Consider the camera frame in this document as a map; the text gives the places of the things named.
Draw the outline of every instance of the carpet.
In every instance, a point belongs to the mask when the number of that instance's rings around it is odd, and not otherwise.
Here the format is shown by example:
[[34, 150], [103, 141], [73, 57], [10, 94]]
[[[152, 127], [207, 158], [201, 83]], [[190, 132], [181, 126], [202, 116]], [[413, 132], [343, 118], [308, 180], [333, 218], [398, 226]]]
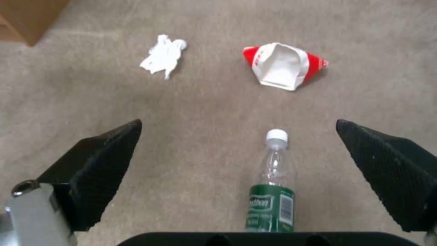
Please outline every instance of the carpet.
[[[79, 139], [143, 132], [79, 245], [144, 232], [242, 231], [271, 128], [289, 132], [296, 231], [404, 233], [335, 132], [345, 118], [437, 154], [437, 2], [73, 0], [33, 48], [0, 43], [0, 204]], [[169, 81], [139, 63], [159, 34], [188, 48]], [[243, 47], [282, 42], [329, 60], [295, 92], [260, 85]]]

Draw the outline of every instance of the silver metal part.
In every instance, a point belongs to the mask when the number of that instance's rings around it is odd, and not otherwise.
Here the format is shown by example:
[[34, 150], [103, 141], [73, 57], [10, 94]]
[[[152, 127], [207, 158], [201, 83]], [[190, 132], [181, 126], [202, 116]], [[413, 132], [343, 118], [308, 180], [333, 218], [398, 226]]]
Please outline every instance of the silver metal part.
[[12, 197], [19, 197], [37, 188], [39, 188], [39, 183], [36, 180], [23, 181], [12, 188]]
[[15, 197], [0, 214], [0, 245], [77, 245], [51, 185], [25, 181], [18, 184], [12, 193]]

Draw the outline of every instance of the barcode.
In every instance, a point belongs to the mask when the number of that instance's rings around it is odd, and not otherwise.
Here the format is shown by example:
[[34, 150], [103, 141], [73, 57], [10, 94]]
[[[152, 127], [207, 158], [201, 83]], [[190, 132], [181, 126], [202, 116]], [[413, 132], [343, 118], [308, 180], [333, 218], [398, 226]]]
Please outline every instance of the barcode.
[[279, 221], [287, 223], [289, 225], [293, 225], [293, 210], [293, 198], [281, 195], [281, 201], [279, 206]]

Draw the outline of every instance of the green bottle label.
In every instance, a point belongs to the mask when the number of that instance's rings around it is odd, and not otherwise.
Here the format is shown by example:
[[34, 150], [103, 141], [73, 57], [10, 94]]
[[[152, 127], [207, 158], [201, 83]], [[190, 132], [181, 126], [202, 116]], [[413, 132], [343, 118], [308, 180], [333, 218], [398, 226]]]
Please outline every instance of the green bottle label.
[[250, 188], [247, 232], [293, 232], [295, 193], [276, 185]]

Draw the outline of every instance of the screw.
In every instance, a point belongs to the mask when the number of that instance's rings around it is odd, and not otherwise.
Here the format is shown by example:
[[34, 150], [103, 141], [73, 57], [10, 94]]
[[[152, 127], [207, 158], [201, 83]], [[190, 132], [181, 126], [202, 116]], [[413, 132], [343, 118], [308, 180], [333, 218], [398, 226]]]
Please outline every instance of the screw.
[[38, 181], [32, 179], [23, 181], [12, 188], [12, 197], [19, 197], [37, 188], [39, 188]]

